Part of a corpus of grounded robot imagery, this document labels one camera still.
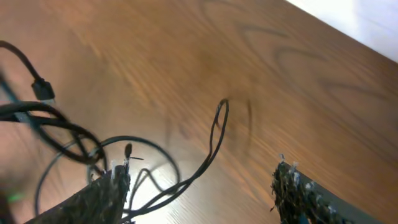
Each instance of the tangled cable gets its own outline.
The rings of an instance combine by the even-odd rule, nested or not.
[[[0,40],[0,48],[8,49],[12,53],[14,53],[17,57],[20,58],[21,62],[27,67],[28,71],[30,71],[35,80],[34,83],[32,84],[32,88],[38,100],[48,101],[54,99],[55,95],[53,93],[50,83],[46,82],[43,78],[39,76],[39,74],[36,72],[36,70],[29,62],[27,57],[18,48],[3,40]],[[0,70],[0,86],[8,96],[9,100],[12,102],[0,106],[0,121],[27,123],[31,127],[31,129],[41,138],[41,140],[43,140],[53,149],[58,151],[58,154],[54,157],[54,159],[45,169],[43,175],[39,180],[37,189],[35,191],[35,200],[34,200],[35,215],[39,215],[39,201],[40,201],[39,198],[40,198],[41,186],[44,183],[44,180],[47,174],[49,173],[50,169],[58,161],[59,158],[61,158],[62,156],[66,156],[73,161],[87,165],[88,167],[87,180],[88,182],[90,182],[91,181],[90,174],[92,170],[94,170],[99,175],[103,175],[105,171],[108,170],[108,160],[106,157],[106,153],[104,151],[104,147],[119,141],[138,142],[157,150],[170,162],[170,164],[174,169],[175,178],[176,178],[176,184],[167,189],[162,189],[160,185],[155,181],[150,170],[141,169],[141,171],[137,175],[137,179],[132,188],[128,209],[123,210],[123,213],[127,215],[121,219],[121,223],[129,223],[131,219],[133,219],[138,215],[144,215],[149,212],[153,212],[154,210],[157,210],[159,208],[162,208],[163,206],[175,200],[182,193],[184,193],[184,191],[186,191],[186,189],[190,186],[190,184],[192,184],[192,182],[195,179],[199,178],[207,170],[211,162],[213,162],[223,141],[226,123],[228,119],[229,104],[227,99],[223,99],[220,101],[219,105],[217,106],[216,115],[213,120],[213,124],[211,125],[210,145],[209,145],[210,148],[206,159],[203,161],[198,170],[190,178],[181,181],[180,171],[178,169],[176,162],[164,149],[162,149],[156,143],[135,136],[115,136],[108,138],[104,141],[99,141],[94,134],[92,134],[87,129],[82,128],[77,124],[71,123],[66,116],[64,116],[61,112],[59,112],[59,110],[55,109],[54,107],[46,103],[40,103],[35,101],[20,101],[16,96],[16,94],[13,92],[13,90],[9,87],[9,85],[5,81],[3,72],[1,70]],[[215,131],[214,129],[215,126],[219,127],[218,118],[220,116],[221,109],[224,105],[225,105],[225,112],[224,112],[223,124],[221,126],[220,138],[216,144],[216,147],[213,150],[213,134]],[[32,111],[43,111],[51,114],[52,116],[54,116],[54,118],[34,116],[30,114],[30,112]],[[58,128],[69,130],[73,138],[73,141],[68,144],[62,145],[56,139],[52,138],[49,134],[47,134],[47,132],[43,128],[44,126],[55,126]],[[81,141],[82,139],[88,139],[92,141],[95,144],[95,148],[92,149],[90,152],[88,152],[83,142]],[[69,150],[74,145],[78,146],[81,155],[71,152]],[[96,165],[96,163],[101,159],[103,160],[104,169],[100,169]],[[147,202],[141,208],[137,210],[132,210],[131,207],[134,196],[138,188],[141,186],[141,184],[143,183],[143,181],[145,181],[147,177],[152,181],[152,183],[155,185],[155,187],[158,189],[160,193],[156,195],[153,199],[151,199],[149,202]],[[161,198],[163,198],[166,195],[169,195],[170,197],[160,203],[157,203]]]

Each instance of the wooden table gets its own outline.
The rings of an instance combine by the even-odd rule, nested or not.
[[[230,99],[227,137],[211,168],[140,224],[278,223],[269,209],[280,153],[380,221],[398,219],[397,64],[285,1],[1,0],[0,39],[27,54],[73,122],[101,139],[156,141],[184,177],[205,158],[217,103]],[[0,60],[19,96],[33,100],[18,59],[2,50]],[[24,222],[54,152],[22,124],[0,131],[0,183],[24,194],[12,204]],[[122,144],[107,151],[121,162]],[[144,146],[134,155],[145,161],[133,178],[135,168],[162,162]],[[84,170],[60,160],[41,209],[81,189]],[[170,171],[157,173],[164,186]],[[153,194],[147,184],[134,207]]]

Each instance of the white surface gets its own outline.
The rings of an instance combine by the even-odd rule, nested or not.
[[[398,62],[398,0],[288,0]]]

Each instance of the cable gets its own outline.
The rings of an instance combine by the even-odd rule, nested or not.
[[[53,92],[50,86],[50,83],[45,82],[44,79],[42,79],[39,74],[36,72],[32,64],[29,62],[27,57],[16,47],[11,45],[10,43],[7,43],[3,40],[0,40],[0,47],[4,47],[8,50],[10,50],[12,53],[16,54],[22,61],[22,63],[27,67],[28,71],[32,74],[33,78],[35,79],[34,84],[32,84],[32,87],[34,89],[34,92],[38,98],[38,100],[46,100],[49,97],[53,96]],[[52,148],[54,148],[56,151],[58,151],[58,154],[53,158],[51,163],[46,167],[43,175],[41,176],[39,180],[39,184],[36,188],[35,191],[35,202],[34,202],[34,212],[36,215],[39,215],[39,202],[40,202],[40,191],[42,188],[42,185],[44,183],[44,180],[46,176],[48,175],[50,169],[53,167],[53,165],[61,158],[62,156],[67,156],[69,159],[80,162],[82,164],[86,164],[88,168],[87,172],[87,179],[88,182],[90,183],[91,181],[91,170],[95,170],[99,175],[103,175],[105,171],[102,171],[100,168],[98,168],[95,164],[100,160],[103,159],[103,166],[104,170],[108,170],[108,160],[104,151],[104,147],[113,144],[119,141],[130,141],[130,142],[137,142],[141,144],[145,144],[146,146],[150,146],[151,148],[155,149],[159,153],[161,153],[171,164],[175,171],[175,178],[176,178],[176,183],[167,188],[167,189],[162,189],[160,185],[156,182],[155,178],[151,174],[151,171],[149,169],[141,169],[140,172],[137,175],[136,182],[134,183],[132,193],[130,196],[130,201],[129,201],[129,206],[128,210],[123,210],[124,213],[127,213],[128,215],[124,218],[121,219],[121,223],[127,223],[130,222],[130,220],[138,215],[144,215],[149,212],[153,212],[154,210],[157,210],[159,208],[162,208],[163,206],[166,206],[176,198],[178,198],[184,191],[188,189],[188,187],[192,184],[194,180],[199,178],[210,166],[210,164],[213,162],[215,156],[217,155],[221,143],[224,138],[225,134],[225,129],[226,129],[226,123],[228,120],[228,113],[229,113],[229,103],[227,99],[223,99],[220,101],[219,105],[217,106],[216,109],[216,114],[215,118],[213,120],[213,124],[211,125],[211,131],[210,131],[210,141],[209,141],[209,153],[206,156],[205,160],[201,164],[201,166],[198,168],[198,170],[187,180],[181,181],[181,175],[180,171],[178,169],[177,163],[173,160],[173,158],[160,146],[158,146],[156,143],[140,138],[140,137],[135,137],[135,136],[115,136],[108,138],[104,141],[99,141],[94,134],[89,132],[87,129],[82,128],[79,125],[71,123],[59,110],[53,108],[50,105],[46,105],[45,103],[39,103],[39,102],[32,102],[32,101],[19,101],[18,97],[16,94],[12,91],[12,89],[9,87],[7,82],[4,79],[3,72],[0,70],[0,86],[2,89],[6,92],[7,96],[9,99],[12,101],[12,103],[6,104],[6,105],[1,105],[0,106],[0,121],[7,121],[7,122],[17,122],[17,123],[27,123],[35,133],[37,133],[40,138],[46,142],[48,145],[50,145]],[[223,125],[221,127],[221,133],[220,133],[220,138],[217,142],[217,145],[214,149],[213,152],[213,135],[214,135],[214,128],[217,126],[220,128],[218,124],[218,118],[221,113],[222,107],[225,106],[225,112],[224,112],[224,119],[223,119]],[[34,116],[31,115],[29,112],[31,111],[41,111],[41,112],[46,112],[54,116],[54,118],[46,118],[42,116]],[[23,119],[19,116],[19,114],[22,113],[24,115]],[[63,128],[66,129],[70,132],[72,135],[73,141],[66,144],[66,145],[61,145],[57,140],[52,138],[43,128],[43,126],[54,126],[58,128]],[[82,139],[88,139],[92,141],[95,144],[95,148],[92,149],[90,152],[88,152],[85,148],[85,146],[82,143]],[[74,152],[71,152],[69,150],[70,147],[77,145],[82,153],[82,155],[76,154]],[[152,183],[155,185],[156,189],[160,192],[158,195],[156,195],[153,199],[151,199],[149,202],[147,202],[144,206],[142,206],[140,209],[137,210],[131,210],[132,207],[132,201],[134,199],[134,196],[138,190],[138,188],[141,186],[143,181],[149,177]],[[163,198],[166,195],[170,195],[169,198],[165,199],[164,201],[157,203],[161,198]]]

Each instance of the cable connector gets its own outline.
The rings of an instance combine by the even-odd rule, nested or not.
[[[38,100],[43,103],[52,104],[55,102],[55,94],[49,82],[46,82],[43,78],[35,80],[32,84],[33,92]]]

